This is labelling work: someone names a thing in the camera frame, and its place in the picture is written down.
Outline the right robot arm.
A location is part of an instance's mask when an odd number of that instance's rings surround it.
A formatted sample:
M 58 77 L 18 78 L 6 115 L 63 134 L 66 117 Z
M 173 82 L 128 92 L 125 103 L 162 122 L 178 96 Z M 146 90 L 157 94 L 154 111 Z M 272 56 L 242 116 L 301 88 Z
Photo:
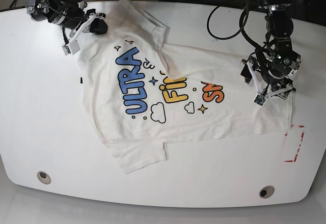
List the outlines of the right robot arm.
M 27 13 L 35 21 L 47 20 L 62 29 L 65 44 L 69 43 L 66 29 L 72 34 L 79 30 L 96 35 L 107 33 L 104 13 L 96 13 L 95 9 L 84 11 L 85 0 L 29 0 Z

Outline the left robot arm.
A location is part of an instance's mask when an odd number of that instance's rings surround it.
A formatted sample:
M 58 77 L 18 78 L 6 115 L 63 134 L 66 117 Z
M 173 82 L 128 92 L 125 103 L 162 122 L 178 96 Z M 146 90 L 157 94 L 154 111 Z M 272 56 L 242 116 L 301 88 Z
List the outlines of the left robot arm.
M 249 8 L 241 14 L 239 26 L 242 36 L 255 50 L 246 60 L 241 71 L 246 83 L 254 83 L 257 96 L 254 103 L 263 106 L 270 97 L 287 99 L 290 93 L 296 92 L 292 77 L 301 65 L 301 56 L 293 51 L 291 34 L 293 21 L 286 12 L 292 0 L 258 0 L 265 10 L 266 29 L 264 45 L 253 41 L 244 30 L 245 18 Z

